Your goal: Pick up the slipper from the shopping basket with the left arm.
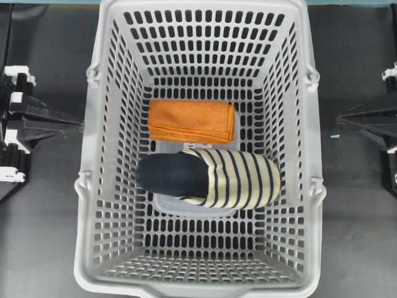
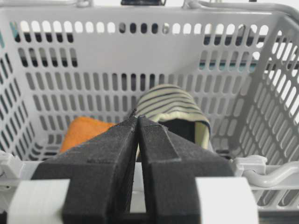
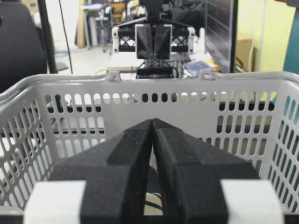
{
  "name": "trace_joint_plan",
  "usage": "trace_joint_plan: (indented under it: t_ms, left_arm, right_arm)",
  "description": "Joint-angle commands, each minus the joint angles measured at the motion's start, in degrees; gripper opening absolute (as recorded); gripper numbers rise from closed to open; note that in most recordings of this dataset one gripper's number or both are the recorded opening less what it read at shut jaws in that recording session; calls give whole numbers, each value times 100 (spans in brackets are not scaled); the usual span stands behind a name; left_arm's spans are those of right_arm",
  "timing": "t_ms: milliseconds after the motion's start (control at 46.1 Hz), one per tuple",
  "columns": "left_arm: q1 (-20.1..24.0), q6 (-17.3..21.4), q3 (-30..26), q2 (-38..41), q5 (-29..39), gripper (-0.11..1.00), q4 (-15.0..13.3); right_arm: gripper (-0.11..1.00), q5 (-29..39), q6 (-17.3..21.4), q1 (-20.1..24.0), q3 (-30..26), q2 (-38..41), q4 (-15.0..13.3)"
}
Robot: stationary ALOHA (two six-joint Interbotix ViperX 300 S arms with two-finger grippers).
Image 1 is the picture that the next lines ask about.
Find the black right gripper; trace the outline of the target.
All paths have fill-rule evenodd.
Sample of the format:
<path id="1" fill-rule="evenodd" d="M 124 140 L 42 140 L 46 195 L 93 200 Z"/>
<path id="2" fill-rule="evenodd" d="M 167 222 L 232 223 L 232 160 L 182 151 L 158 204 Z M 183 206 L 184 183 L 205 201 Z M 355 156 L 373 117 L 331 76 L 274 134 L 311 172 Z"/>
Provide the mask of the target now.
<path id="1" fill-rule="evenodd" d="M 391 190 L 396 190 L 396 62 L 382 73 L 387 100 L 366 102 L 343 112 L 337 123 L 374 141 L 387 151 Z"/>

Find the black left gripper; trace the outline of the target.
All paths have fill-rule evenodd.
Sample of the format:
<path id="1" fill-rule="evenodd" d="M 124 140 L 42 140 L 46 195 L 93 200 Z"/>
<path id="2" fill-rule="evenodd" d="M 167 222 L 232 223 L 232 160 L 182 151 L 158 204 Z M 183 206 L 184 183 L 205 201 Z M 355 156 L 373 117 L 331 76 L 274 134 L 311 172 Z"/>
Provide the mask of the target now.
<path id="1" fill-rule="evenodd" d="M 28 66 L 6 66 L 1 74 L 1 181 L 24 183 L 27 162 L 46 138 L 83 132 L 83 121 L 28 94 L 36 85 Z M 33 117 L 42 120 L 29 120 Z"/>

